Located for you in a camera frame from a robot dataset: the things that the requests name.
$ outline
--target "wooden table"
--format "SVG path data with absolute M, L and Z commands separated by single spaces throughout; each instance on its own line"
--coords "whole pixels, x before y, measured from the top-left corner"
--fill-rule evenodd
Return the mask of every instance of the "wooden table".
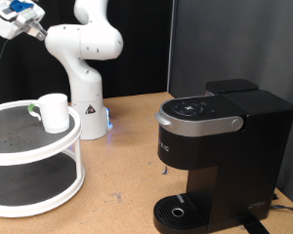
M 0 233 L 158 233 L 153 207 L 166 196 L 184 193 L 188 172 L 168 169 L 157 157 L 158 123 L 154 114 L 168 93 L 105 99 L 113 129 L 82 141 L 86 179 L 67 203 L 23 218 L 0 217 Z M 273 204 L 293 207 L 281 192 Z M 293 212 L 271 211 L 262 221 L 273 234 L 293 233 Z M 246 234 L 242 227 L 217 233 Z

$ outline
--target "black curtain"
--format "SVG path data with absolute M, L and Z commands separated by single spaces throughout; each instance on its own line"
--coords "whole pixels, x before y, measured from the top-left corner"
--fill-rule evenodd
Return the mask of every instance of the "black curtain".
M 75 1 L 41 0 L 46 16 L 41 24 L 80 24 Z M 107 19 L 124 39 L 117 59 L 87 62 L 103 77 L 104 98 L 166 91 L 172 0 L 109 0 Z M 6 39 L 0 37 L 0 53 Z M 37 99 L 49 93 L 70 98 L 64 68 L 44 42 L 23 33 L 6 44 L 0 61 L 0 103 Z
M 293 104 L 293 0 L 176 1 L 170 92 L 247 79 Z M 293 125 L 277 187 L 293 201 Z

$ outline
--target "round tiered rack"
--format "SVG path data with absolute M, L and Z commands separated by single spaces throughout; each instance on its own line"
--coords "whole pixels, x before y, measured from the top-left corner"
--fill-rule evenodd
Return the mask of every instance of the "round tiered rack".
M 69 200 L 85 178 L 79 115 L 69 107 L 69 129 L 51 135 L 28 114 L 35 102 L 0 104 L 0 216 L 47 212 Z

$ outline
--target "white mug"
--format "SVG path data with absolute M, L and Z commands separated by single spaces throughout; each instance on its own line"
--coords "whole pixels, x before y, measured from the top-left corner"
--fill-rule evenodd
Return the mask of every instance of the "white mug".
M 40 108 L 41 117 L 33 111 L 33 107 Z M 49 134 L 58 134 L 69 128 L 67 96 L 63 94 L 49 94 L 38 99 L 38 102 L 28 106 L 29 114 L 37 117 L 45 131 Z

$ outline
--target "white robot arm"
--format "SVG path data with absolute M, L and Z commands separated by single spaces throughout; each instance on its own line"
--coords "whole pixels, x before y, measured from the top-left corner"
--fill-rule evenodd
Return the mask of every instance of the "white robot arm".
M 45 12 L 30 0 L 0 0 L 0 36 L 12 39 L 22 32 L 43 41 L 47 32 L 39 21 Z
M 103 105 L 102 77 L 85 59 L 116 59 L 123 49 L 121 34 L 106 18 L 108 0 L 76 0 L 74 14 L 84 25 L 50 27 L 47 50 L 65 68 L 71 90 L 71 106 L 79 113 L 82 139 L 107 133 L 107 111 Z

